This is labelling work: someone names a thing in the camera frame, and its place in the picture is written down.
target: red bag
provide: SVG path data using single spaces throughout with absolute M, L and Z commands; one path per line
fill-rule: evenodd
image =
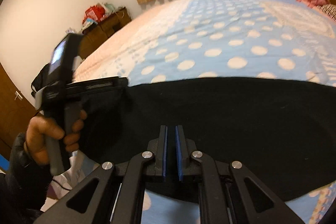
M 105 9 L 103 7 L 99 7 L 97 5 L 90 7 L 85 11 L 86 17 L 84 18 L 84 21 L 87 18 L 91 18 L 96 22 L 101 22 L 104 19 L 105 15 Z

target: bedsheet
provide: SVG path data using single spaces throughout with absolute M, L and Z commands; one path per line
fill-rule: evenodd
M 81 64 L 76 81 L 118 75 L 139 85 L 247 76 L 336 86 L 336 25 L 296 0 L 177 0 L 135 30 L 130 25 Z M 62 178 L 74 187 L 96 166 L 79 151 Z M 287 205 L 313 224 L 335 196 L 332 183 Z M 151 192 L 143 210 L 142 223 L 199 223 L 196 204 Z

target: triangular cutout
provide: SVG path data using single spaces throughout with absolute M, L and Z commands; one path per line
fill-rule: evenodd
M 257 213 L 274 207 L 273 201 L 250 178 L 245 178 L 244 182 Z
M 99 179 L 94 178 L 85 185 L 75 196 L 68 202 L 67 207 L 73 209 L 81 214 L 85 213 L 90 204 L 93 194 L 98 186 Z

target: device screen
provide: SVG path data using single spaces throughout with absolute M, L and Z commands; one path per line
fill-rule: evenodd
M 65 40 L 62 41 L 57 46 L 57 48 L 54 50 L 54 54 L 52 56 L 51 63 L 50 63 L 49 74 L 52 73 L 61 64 L 65 43 L 66 43 Z

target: hand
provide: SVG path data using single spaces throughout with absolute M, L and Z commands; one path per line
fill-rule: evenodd
M 66 151 L 73 152 L 79 149 L 78 140 L 80 138 L 80 131 L 84 126 L 87 114 L 81 110 L 80 119 L 72 125 L 71 134 L 65 136 L 63 142 L 66 146 Z M 26 133 L 26 142 L 24 148 L 33 160 L 39 165 L 49 164 L 49 157 L 47 148 L 44 142 L 44 135 L 50 136 L 56 140 L 64 137 L 64 130 L 60 128 L 53 119 L 42 116 L 33 117 L 28 125 Z

